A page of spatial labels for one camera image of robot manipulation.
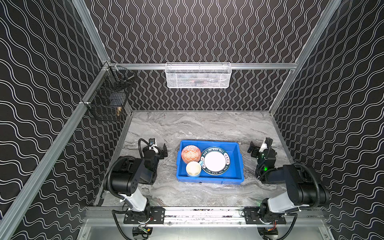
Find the gold object in basket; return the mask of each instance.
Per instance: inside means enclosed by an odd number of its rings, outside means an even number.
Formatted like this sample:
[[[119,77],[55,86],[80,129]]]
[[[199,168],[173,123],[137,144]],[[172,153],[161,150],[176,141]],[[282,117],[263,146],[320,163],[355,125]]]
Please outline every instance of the gold object in basket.
[[[116,116],[120,116],[121,110],[122,110],[122,107],[116,108]]]

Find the wavy line wallpaper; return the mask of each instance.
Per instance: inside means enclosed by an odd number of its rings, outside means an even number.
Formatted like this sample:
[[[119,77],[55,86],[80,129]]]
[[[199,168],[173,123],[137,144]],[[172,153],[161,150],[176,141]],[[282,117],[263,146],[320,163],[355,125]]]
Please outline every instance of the wavy line wallpaper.
[[[12,239],[76,239],[93,205],[124,121],[85,114]]]
[[[0,0],[0,220],[102,64],[70,0]]]
[[[86,0],[115,63],[292,63],[327,0]]]
[[[233,70],[225,89],[168,88],[164,71],[138,71],[128,102],[136,110],[269,110],[289,70]]]
[[[275,115],[336,240],[384,239],[384,1],[344,0]]]

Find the marble surface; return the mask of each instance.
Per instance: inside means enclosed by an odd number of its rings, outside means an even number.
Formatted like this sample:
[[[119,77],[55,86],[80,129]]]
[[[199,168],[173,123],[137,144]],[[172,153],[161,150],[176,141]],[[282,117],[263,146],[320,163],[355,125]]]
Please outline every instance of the marble surface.
[[[135,112],[120,155],[139,157],[139,138],[156,138],[158,146],[167,145],[168,157],[159,162],[155,184],[138,187],[153,206],[259,206],[264,198],[285,191],[285,185],[262,184],[254,175],[257,162],[247,150],[251,141],[260,145],[266,137],[273,139],[276,167],[289,164],[268,113]],[[192,139],[239,143],[244,182],[241,185],[179,182],[176,158],[180,141]],[[122,203],[105,192],[103,206],[112,205]]]

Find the cup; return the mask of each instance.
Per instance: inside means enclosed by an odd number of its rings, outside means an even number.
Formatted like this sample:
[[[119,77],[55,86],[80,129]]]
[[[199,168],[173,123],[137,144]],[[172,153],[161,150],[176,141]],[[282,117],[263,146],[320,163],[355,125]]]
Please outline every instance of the cup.
[[[201,165],[203,165],[203,161],[188,163],[186,167],[188,177],[200,177]]]

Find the blue tray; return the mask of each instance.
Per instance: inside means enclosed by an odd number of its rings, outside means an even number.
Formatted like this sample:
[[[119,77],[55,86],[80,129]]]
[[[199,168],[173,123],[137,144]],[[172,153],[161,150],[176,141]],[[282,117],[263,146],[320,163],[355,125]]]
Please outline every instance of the blue tray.
[[[201,170],[200,177],[188,177],[185,167],[187,164],[181,159],[181,151],[188,145],[195,145],[203,152],[209,147],[220,147],[224,149],[231,159],[229,169],[218,176],[210,175]],[[237,142],[209,142],[209,141],[192,141],[182,140],[180,142],[180,151],[177,154],[177,174],[176,177],[180,182],[206,182],[217,184],[237,184],[240,185],[244,181],[243,157],[240,153],[239,144]]]

